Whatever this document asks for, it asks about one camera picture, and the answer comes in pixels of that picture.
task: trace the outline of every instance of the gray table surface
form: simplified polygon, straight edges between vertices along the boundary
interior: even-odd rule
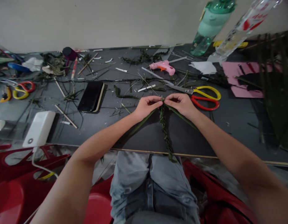
[[[184,52],[189,52],[189,45],[184,47],[178,47],[174,49],[174,53],[181,56],[187,56]],[[148,54],[153,54],[156,49],[149,49]],[[95,63],[104,63],[105,61],[113,58],[112,63],[115,62],[109,71],[102,75],[100,80],[119,80],[119,79],[137,79],[139,78],[136,75],[140,73],[143,76],[143,70],[141,67],[147,67],[148,64],[143,63],[141,65],[129,65],[123,62],[119,57],[135,58],[140,55],[140,50],[135,50],[131,48],[126,49],[104,49],[99,52],[98,57],[102,57],[100,60],[95,60]],[[169,60],[177,59],[175,55],[171,55]],[[191,72],[197,72],[194,68],[188,66],[188,60],[182,60],[172,64],[176,69],[180,70],[189,70]],[[103,64],[90,64],[91,68],[96,71],[101,68],[105,68],[108,65]],[[85,78],[92,79],[93,76],[89,75],[89,70],[85,69],[80,76],[77,75],[78,71],[83,67],[82,64],[78,64],[77,72],[75,75],[76,78]],[[123,72],[116,71],[115,68],[128,70],[127,74]],[[98,71],[97,74],[101,74],[104,70]],[[160,76],[169,79],[169,75],[166,72],[156,71],[155,73]],[[69,75],[66,77],[59,77],[59,83],[62,89],[65,92],[73,90],[73,83],[62,83],[63,81],[69,80],[71,76],[71,70]],[[152,75],[146,73],[146,77],[152,77]],[[174,75],[174,78],[180,80],[182,76]],[[118,113],[121,105],[121,98],[115,96],[114,85],[115,83],[105,82],[105,90],[102,96],[101,106],[98,112],[89,114],[89,113],[72,113],[77,111],[77,105],[81,99],[82,94],[77,98],[79,99],[75,104],[73,102],[66,103],[63,101],[63,96],[58,89],[56,83],[51,82],[46,87],[38,85],[37,90],[25,100],[15,100],[12,99],[6,103],[0,103],[0,119],[6,120],[7,122],[14,124],[19,116],[23,113],[24,109],[29,105],[29,99],[36,94],[36,98],[40,97],[40,105],[42,108],[31,104],[28,106],[28,109],[22,115],[20,121],[14,128],[11,134],[7,135],[5,133],[0,134],[1,139],[16,139],[23,140],[29,125],[31,124],[34,115],[39,111],[52,110],[59,113],[55,108],[54,104],[59,104],[59,107],[65,112],[68,113],[68,117],[74,121],[78,126],[78,129],[74,128],[72,125],[67,125],[61,123],[61,121],[66,121],[64,116],[59,115],[55,118],[53,127],[50,131],[48,138],[49,143],[55,143],[60,145],[71,145],[79,146],[90,136],[96,132],[108,127],[124,116],[128,115],[128,112],[122,108],[123,112],[120,116],[111,116],[114,112]],[[158,81],[153,81],[151,84],[160,84]],[[86,83],[76,82],[74,86],[76,90],[85,89]],[[155,95],[151,90],[148,92],[140,92],[139,90],[142,87],[142,82],[135,84],[132,87],[132,93],[130,93],[130,83],[116,83],[121,89],[121,94],[132,94],[138,97]],[[222,128],[224,131],[232,135],[234,138],[239,140],[249,149],[251,149],[257,156],[259,156],[263,161],[270,161],[271,164],[288,163],[288,152],[278,148],[277,140],[274,135],[265,136],[265,144],[260,142],[260,136],[258,129],[248,125],[251,123],[255,126],[258,126],[259,121],[261,120],[264,123],[264,133],[271,134],[273,130],[271,124],[268,120],[266,110],[263,104],[262,99],[242,99],[234,97],[231,90],[221,88],[216,85],[209,84],[210,86],[215,87],[222,94],[222,99],[220,100],[220,107],[213,111],[213,116],[215,123]],[[168,90],[166,92],[157,91],[156,93],[160,96],[166,97],[169,94],[176,92],[173,90]],[[137,99],[123,99],[122,103],[126,107],[130,107],[129,110],[132,112],[135,110],[135,107],[138,100]],[[209,116],[208,111],[202,111],[206,116]],[[140,152],[154,152],[154,153],[163,153],[166,152],[165,142],[163,140],[163,134],[161,131],[161,126],[159,123],[159,113],[154,113],[149,120],[145,123],[144,126],[128,141],[124,139],[124,136],[114,145],[116,149],[125,149],[125,150],[134,150]],[[215,153],[206,141],[206,139],[197,131],[195,131],[191,126],[186,122],[180,119],[176,114],[169,112],[168,114],[168,129],[169,136],[172,141],[172,147],[174,153],[178,155],[188,155],[188,156],[206,156],[206,157],[215,157]]]

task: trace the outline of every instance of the bottle cap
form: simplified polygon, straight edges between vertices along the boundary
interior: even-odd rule
[[[235,10],[236,0],[214,0],[208,2],[206,8],[209,9],[211,13],[214,14],[227,14]]]

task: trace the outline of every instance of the lap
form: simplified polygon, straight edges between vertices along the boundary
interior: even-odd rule
[[[145,211],[146,207],[149,210],[150,205],[149,203],[146,205],[146,202],[150,196],[153,197],[156,212],[172,215],[172,211],[175,211],[178,213],[173,214],[175,217],[196,221],[198,219],[196,197],[191,192],[180,158],[177,158],[178,163],[172,163],[166,156],[152,155],[149,169],[149,156],[150,154],[118,152],[110,190],[111,215],[114,223],[124,223],[127,211],[130,214],[130,211]],[[148,173],[154,183],[151,185],[153,195],[145,183]]]

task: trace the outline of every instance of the smartphone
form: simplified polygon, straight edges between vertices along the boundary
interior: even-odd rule
[[[86,113],[98,111],[103,89],[103,82],[88,82],[81,101],[79,102],[78,111]]]

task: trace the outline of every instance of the glue gun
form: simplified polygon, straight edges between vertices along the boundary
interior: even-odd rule
[[[175,73],[175,69],[169,65],[168,60],[152,63],[151,65],[149,65],[149,67],[151,69],[160,68],[162,71],[166,70],[170,76],[174,75],[174,73]]]

